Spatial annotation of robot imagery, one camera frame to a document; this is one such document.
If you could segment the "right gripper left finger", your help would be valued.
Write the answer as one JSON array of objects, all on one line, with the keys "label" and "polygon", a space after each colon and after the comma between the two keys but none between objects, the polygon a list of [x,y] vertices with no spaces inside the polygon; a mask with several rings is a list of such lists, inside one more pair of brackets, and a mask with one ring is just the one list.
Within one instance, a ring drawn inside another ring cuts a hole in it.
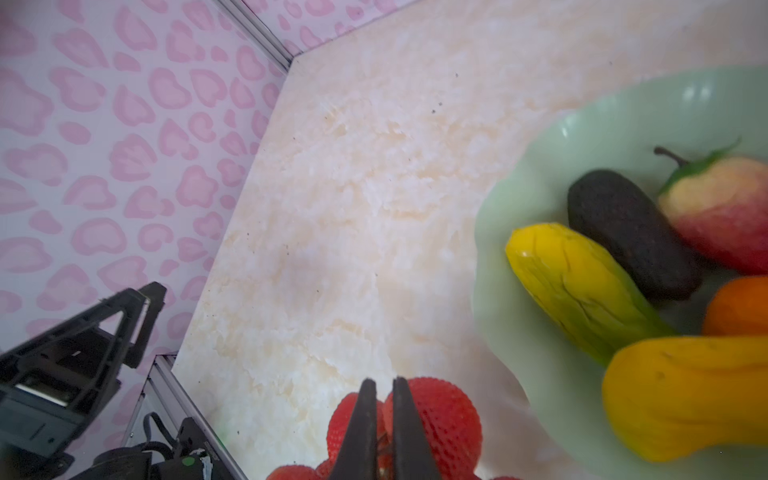
[{"label": "right gripper left finger", "polygon": [[329,480],[376,480],[378,478],[376,382],[365,379]]}]

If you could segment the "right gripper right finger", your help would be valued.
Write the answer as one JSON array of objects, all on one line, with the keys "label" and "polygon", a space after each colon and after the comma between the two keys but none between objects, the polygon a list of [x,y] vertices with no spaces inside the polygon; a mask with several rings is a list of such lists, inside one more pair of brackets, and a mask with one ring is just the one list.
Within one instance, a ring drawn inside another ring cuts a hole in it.
[{"label": "right gripper right finger", "polygon": [[441,480],[408,381],[397,377],[392,391],[395,480]]}]

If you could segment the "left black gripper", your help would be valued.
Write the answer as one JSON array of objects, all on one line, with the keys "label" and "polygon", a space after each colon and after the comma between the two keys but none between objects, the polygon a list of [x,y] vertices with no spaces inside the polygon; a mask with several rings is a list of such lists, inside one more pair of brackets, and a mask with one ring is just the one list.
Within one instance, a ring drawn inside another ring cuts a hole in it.
[{"label": "left black gripper", "polygon": [[103,299],[93,328],[57,326],[1,356],[1,441],[39,457],[64,451],[142,362],[167,289],[151,282]]}]

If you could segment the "red fake lychee bunch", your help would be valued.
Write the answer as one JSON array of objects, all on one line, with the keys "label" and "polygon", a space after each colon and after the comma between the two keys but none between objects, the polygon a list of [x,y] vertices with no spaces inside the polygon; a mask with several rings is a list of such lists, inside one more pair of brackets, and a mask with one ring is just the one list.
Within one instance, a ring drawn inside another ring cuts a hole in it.
[{"label": "red fake lychee bunch", "polygon": [[[470,398],[456,385],[434,377],[408,380],[426,439],[443,479],[475,479],[482,450],[482,425]],[[328,458],[317,467],[284,465],[273,470],[273,479],[327,479],[336,464],[357,401],[348,393],[330,417],[326,445]]]}]

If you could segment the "green yellow fake mango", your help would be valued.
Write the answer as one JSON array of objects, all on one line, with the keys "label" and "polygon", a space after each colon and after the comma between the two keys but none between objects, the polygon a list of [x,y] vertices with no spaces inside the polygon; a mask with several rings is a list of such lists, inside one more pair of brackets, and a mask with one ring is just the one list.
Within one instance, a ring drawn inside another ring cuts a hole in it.
[{"label": "green yellow fake mango", "polygon": [[602,366],[633,343],[677,334],[604,247],[560,223],[514,230],[505,254],[536,304]]}]

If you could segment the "yellow orange fake mango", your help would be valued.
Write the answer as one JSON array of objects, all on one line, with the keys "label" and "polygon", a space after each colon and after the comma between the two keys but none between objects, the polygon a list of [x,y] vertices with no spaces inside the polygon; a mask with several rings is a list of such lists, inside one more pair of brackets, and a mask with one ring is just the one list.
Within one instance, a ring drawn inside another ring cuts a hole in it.
[{"label": "yellow orange fake mango", "polygon": [[602,380],[622,443],[649,462],[767,443],[767,339],[666,337],[623,348]]}]

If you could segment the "dark fake avocado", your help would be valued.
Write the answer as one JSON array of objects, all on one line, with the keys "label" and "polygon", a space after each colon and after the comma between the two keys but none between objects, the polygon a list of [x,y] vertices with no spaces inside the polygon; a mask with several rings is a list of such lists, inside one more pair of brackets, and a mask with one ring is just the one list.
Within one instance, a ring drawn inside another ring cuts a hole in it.
[{"label": "dark fake avocado", "polygon": [[571,229],[603,246],[653,301],[683,301],[703,282],[702,269],[655,203],[632,181],[593,170],[567,192]]}]

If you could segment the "small fake orange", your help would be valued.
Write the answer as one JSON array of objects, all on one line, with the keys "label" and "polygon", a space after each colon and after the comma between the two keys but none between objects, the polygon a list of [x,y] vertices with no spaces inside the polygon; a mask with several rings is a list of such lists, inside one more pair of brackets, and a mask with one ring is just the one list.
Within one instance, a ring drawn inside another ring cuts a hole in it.
[{"label": "small fake orange", "polygon": [[767,277],[739,277],[722,286],[707,306],[702,334],[766,335]]}]

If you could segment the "red pink fake peach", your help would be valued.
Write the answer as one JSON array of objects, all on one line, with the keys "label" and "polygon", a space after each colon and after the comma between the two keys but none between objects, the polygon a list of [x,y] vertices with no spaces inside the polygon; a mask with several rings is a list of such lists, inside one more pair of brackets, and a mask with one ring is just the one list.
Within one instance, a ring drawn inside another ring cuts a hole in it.
[{"label": "red pink fake peach", "polygon": [[767,165],[735,155],[741,143],[689,161],[657,146],[678,168],[664,183],[658,207],[700,255],[742,275],[767,273]]}]

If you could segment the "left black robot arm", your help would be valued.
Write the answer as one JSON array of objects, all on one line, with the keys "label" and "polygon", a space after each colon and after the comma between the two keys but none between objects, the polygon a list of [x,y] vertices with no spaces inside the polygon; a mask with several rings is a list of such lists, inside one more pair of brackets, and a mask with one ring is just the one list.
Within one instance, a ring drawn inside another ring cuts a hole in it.
[{"label": "left black robot arm", "polygon": [[[60,479],[81,438],[121,388],[122,368],[142,362],[166,288],[128,288],[1,355],[1,476]],[[241,479],[201,412],[155,362],[170,399],[139,414],[144,435],[99,454],[81,479]]]}]

